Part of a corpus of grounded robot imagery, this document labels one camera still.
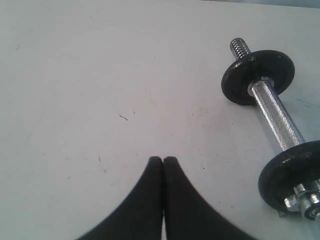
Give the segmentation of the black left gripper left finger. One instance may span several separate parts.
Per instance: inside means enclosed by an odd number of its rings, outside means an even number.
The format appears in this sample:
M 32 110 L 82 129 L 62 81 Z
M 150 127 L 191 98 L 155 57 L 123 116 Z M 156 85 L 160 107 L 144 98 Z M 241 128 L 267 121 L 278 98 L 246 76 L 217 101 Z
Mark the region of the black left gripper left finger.
M 80 240 L 160 240 L 163 162 L 149 158 L 138 182 L 121 204 Z

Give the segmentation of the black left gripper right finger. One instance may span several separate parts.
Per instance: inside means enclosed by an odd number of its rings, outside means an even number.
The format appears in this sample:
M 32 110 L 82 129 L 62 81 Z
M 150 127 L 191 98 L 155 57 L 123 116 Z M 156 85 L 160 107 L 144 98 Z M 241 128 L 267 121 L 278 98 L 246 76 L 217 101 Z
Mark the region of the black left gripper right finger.
M 168 240 L 253 240 L 215 211 L 197 192 L 178 159 L 163 160 L 163 203 Z

